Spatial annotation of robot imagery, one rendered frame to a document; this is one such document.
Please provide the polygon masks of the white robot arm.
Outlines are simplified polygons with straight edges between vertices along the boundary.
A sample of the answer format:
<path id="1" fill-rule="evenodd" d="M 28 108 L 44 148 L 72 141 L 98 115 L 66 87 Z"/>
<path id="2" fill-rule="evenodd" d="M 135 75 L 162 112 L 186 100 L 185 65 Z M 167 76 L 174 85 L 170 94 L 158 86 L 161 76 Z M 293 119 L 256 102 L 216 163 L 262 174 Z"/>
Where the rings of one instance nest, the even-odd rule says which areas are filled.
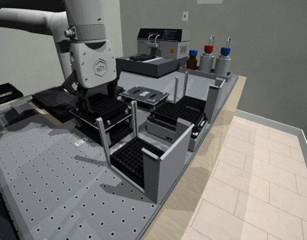
<path id="1" fill-rule="evenodd" d="M 0 27 L 53 36 L 64 80 L 72 41 L 106 39 L 102 0 L 0 0 Z"/>

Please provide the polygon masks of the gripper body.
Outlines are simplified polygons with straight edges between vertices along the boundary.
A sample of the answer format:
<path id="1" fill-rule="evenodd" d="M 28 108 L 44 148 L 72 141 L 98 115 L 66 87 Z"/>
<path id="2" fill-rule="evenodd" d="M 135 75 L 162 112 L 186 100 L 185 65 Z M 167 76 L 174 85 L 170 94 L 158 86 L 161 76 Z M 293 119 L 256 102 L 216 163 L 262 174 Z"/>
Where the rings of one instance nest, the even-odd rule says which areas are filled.
<path id="1" fill-rule="evenodd" d="M 112 46 L 107 39 L 72 41 L 69 44 L 72 72 L 76 70 L 75 84 L 92 89 L 117 78 Z M 78 83 L 78 84 L 77 84 Z"/>

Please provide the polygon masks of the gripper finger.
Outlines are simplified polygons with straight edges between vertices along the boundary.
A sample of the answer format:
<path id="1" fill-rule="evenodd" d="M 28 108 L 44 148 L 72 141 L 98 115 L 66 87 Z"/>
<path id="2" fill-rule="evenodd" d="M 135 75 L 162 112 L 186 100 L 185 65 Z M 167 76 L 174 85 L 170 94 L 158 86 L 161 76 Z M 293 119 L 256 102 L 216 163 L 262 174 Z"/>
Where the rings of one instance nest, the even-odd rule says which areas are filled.
<path id="1" fill-rule="evenodd" d="M 118 80 L 120 78 L 120 74 L 121 74 L 122 69 L 120 67 L 118 67 L 118 66 L 115 66 L 115 67 L 116 67 L 117 77 L 116 77 L 116 79 L 114 81 L 108 83 L 107 91 L 108 91 L 108 96 L 109 97 L 117 99 L 116 86 L 118 85 Z"/>
<path id="2" fill-rule="evenodd" d="M 63 82 L 62 87 L 65 90 L 67 90 L 70 94 L 78 97 L 81 109 L 90 113 L 91 112 L 90 103 L 89 99 L 86 97 L 88 89 L 82 87 L 80 83 L 78 84 L 76 90 L 72 87 L 72 84 L 76 81 L 77 78 L 78 78 L 77 72 L 76 70 L 74 70 L 70 74 L 70 76 Z"/>

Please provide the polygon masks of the blue bottle cap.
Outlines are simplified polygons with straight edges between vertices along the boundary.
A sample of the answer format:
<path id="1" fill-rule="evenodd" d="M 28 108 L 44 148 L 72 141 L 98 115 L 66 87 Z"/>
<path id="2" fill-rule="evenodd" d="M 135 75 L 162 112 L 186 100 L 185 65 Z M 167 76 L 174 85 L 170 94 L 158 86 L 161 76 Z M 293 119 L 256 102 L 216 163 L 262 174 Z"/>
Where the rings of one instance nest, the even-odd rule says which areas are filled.
<path id="1" fill-rule="evenodd" d="M 196 56 L 198 53 L 197 50 L 189 50 L 189 55 L 193 55 L 193 56 Z"/>
<path id="2" fill-rule="evenodd" d="M 220 52 L 221 52 L 221 53 L 229 54 L 229 53 L 230 53 L 230 50 L 231 50 L 230 48 L 222 47 Z"/>

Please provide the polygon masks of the black regrip nest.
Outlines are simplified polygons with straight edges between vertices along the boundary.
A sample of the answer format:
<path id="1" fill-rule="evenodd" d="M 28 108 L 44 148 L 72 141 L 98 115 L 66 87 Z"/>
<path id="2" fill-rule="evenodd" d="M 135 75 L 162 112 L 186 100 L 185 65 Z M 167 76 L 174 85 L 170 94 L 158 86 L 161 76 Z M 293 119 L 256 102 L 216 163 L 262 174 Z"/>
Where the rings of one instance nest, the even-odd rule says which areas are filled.
<path id="1" fill-rule="evenodd" d="M 90 139 L 103 147 L 96 117 L 76 107 L 69 110 L 74 117 L 76 125 L 74 126 Z M 127 120 L 125 121 L 125 120 Z M 82 122 L 82 121 L 83 122 Z M 126 108 L 114 116 L 103 121 L 105 134 L 109 149 L 133 132 L 132 109 Z"/>

